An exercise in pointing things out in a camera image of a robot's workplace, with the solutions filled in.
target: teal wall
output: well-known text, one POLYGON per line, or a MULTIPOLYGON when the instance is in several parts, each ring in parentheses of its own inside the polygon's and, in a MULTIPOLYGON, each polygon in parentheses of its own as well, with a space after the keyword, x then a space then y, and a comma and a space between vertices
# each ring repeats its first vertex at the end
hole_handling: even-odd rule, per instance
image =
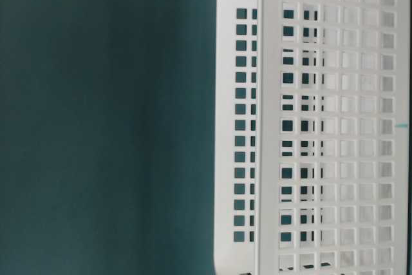
POLYGON ((216 0, 0 5, 0 274, 213 274, 216 0))

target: perforated side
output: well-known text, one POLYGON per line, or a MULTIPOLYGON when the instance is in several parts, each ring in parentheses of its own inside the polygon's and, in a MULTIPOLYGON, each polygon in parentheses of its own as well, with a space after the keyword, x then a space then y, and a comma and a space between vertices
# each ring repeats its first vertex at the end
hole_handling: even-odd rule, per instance
MULTIPOLYGON (((265 104, 274 113, 262 119, 262 135, 268 121, 279 124, 272 126, 278 140, 263 137, 262 145, 278 144, 272 171, 262 169, 262 182, 276 173, 276 226, 261 235, 275 240, 275 274, 395 275, 404 268, 395 260, 406 248, 407 157, 396 130, 405 120, 397 112, 407 109, 409 59, 398 52, 406 44, 398 39, 405 31, 398 9, 398 0, 277 0, 280 27, 265 20, 263 32, 279 27, 264 47, 278 56, 263 68, 263 78, 272 70, 279 82, 264 81, 262 94, 266 102, 277 96, 265 104)), ((262 199, 271 196, 265 186, 262 199)))
POLYGON ((236 10, 234 105, 234 236, 254 241, 257 10, 236 10))

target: teal mark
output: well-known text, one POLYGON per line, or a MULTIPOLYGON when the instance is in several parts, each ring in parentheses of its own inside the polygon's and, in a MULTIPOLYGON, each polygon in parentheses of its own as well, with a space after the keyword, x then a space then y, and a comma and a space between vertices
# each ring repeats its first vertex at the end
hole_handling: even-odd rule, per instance
POLYGON ((397 124, 395 125, 396 128, 407 128, 408 124, 397 124))

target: white plastic basket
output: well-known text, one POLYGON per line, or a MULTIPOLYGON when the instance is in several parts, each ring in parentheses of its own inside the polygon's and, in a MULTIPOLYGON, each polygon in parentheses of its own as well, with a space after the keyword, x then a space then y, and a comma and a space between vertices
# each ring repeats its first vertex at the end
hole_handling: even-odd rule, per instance
POLYGON ((406 274, 409 3, 218 0, 217 274, 406 274))

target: grid pattern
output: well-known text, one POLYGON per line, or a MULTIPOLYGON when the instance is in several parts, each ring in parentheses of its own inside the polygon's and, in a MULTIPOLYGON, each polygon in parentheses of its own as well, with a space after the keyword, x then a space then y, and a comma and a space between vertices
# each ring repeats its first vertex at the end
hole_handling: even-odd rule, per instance
POLYGON ((254 241, 257 10, 236 9, 234 242, 254 241))
POLYGON ((394 275, 396 9, 281 0, 281 274, 394 275))

